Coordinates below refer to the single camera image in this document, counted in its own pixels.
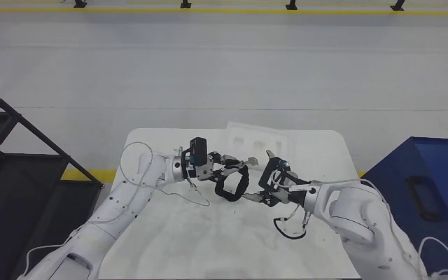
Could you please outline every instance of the table surface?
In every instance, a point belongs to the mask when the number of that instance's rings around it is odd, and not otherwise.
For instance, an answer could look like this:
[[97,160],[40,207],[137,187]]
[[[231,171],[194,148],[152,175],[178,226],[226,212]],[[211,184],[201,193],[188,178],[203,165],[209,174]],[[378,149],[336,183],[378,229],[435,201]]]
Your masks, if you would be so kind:
[[[301,179],[335,181],[356,178],[344,138],[334,131],[284,130],[295,143],[295,154],[285,158]],[[126,144],[147,143],[154,151],[175,153],[195,137],[207,139],[209,151],[219,151],[224,129],[133,130]],[[122,157],[126,174],[136,173],[139,156],[148,152],[132,145]],[[248,193],[261,190],[261,171],[250,170]],[[118,171],[113,188],[123,180]],[[226,184],[238,182],[230,176]],[[210,181],[197,183],[211,205],[204,207],[161,192],[114,244],[101,266],[100,279],[303,279],[358,278],[342,248],[339,235],[311,217],[307,235],[300,240],[282,237],[272,220],[288,216],[294,204],[269,208],[241,198],[228,202],[214,193]],[[204,202],[188,183],[164,190]],[[291,222],[301,222],[297,210]]]

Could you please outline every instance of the black metal frame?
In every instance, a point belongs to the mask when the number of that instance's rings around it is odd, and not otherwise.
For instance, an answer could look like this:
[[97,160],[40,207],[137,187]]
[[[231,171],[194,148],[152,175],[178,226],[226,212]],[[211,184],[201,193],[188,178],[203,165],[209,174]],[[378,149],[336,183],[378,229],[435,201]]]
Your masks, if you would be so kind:
[[391,6],[392,10],[394,11],[404,11],[403,4],[405,3],[405,0],[397,0],[397,3],[395,5]]
[[3,99],[0,98],[0,108],[5,111],[5,113],[0,113],[0,118],[8,117],[7,121],[0,127],[0,145],[5,141],[6,137],[11,133],[16,124],[20,123],[25,128],[27,128],[32,134],[36,135],[43,143],[47,144],[56,153],[62,156],[69,164],[73,165],[78,171],[84,174],[87,178],[91,180],[99,188],[104,188],[103,183],[98,181],[91,173],[84,169],[77,161],[71,158],[70,155],[65,153],[58,145],[51,141],[44,133],[42,133],[37,127],[33,126],[26,118],[24,118],[20,113],[14,110],[13,107],[9,106]]

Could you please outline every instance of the yellow floor stripe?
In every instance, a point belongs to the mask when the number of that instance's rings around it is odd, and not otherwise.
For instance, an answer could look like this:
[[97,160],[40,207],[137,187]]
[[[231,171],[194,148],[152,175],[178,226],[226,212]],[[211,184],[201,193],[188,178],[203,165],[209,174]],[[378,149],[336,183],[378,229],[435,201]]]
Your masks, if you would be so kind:
[[[112,183],[116,174],[116,170],[113,169],[91,169],[88,171],[91,173],[91,175],[93,175],[96,179],[98,179],[98,181],[102,183]],[[359,178],[362,177],[364,174],[365,174],[364,171],[358,172]],[[88,179],[77,169],[68,169],[64,172],[62,180],[84,181]]]
[[255,13],[308,15],[425,15],[447,16],[448,11],[394,12],[392,10],[258,10],[229,8],[0,8],[0,12],[67,12],[67,13]]

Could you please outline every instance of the blue bin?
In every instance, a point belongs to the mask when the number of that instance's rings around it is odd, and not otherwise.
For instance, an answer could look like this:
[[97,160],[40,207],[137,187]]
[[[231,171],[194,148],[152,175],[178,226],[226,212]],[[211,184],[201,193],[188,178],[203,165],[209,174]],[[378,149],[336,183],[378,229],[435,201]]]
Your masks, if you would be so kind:
[[[448,139],[410,137],[362,178],[378,187],[416,250],[427,236],[448,245]],[[448,252],[435,241],[421,258],[429,274],[448,269]]]

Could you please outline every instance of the black post base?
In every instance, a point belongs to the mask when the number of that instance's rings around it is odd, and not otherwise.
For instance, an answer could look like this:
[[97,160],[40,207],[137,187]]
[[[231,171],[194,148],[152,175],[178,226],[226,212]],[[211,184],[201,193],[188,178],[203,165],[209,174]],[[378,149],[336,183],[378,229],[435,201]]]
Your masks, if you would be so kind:
[[286,10],[297,10],[297,6],[294,4],[287,4],[286,5]]
[[191,8],[191,3],[188,3],[187,1],[182,2],[181,8]]
[[74,8],[84,8],[87,5],[86,2],[82,2],[82,1],[77,1],[76,5],[73,6]]
[[404,9],[401,8],[401,7],[391,6],[391,8],[392,8],[392,10],[394,10],[395,12],[396,12],[396,11],[404,11]]

